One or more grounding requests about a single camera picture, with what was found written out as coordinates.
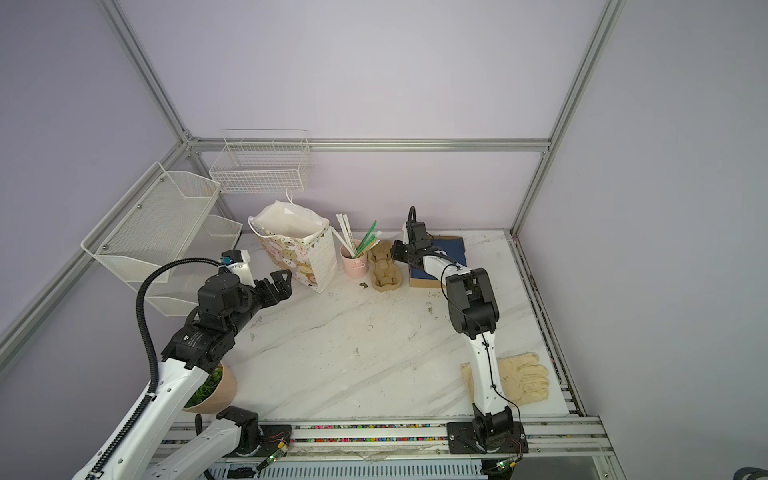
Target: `white marble table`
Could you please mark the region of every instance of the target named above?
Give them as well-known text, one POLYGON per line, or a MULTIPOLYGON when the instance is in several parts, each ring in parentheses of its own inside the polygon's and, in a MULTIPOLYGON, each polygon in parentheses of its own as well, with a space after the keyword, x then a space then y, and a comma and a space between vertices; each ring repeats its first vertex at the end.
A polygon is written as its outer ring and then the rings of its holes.
MULTIPOLYGON (((469 266, 488 271, 501 314, 498 357, 536 352, 550 369, 549 399, 522 406, 522 415, 567 415, 504 232, 438 233, 464 237, 469 266)), ((245 233, 238 248, 250 252, 256 278, 276 270, 256 235, 245 233)), ((294 281, 291 298, 259 311, 224 357, 237 378, 233 404, 265 420, 471 415, 459 369, 469 350, 448 305, 440 290, 409 288, 401 268, 403 285, 387 293, 359 285, 370 285, 369 276, 352 280, 343 271, 323 293, 294 281)))

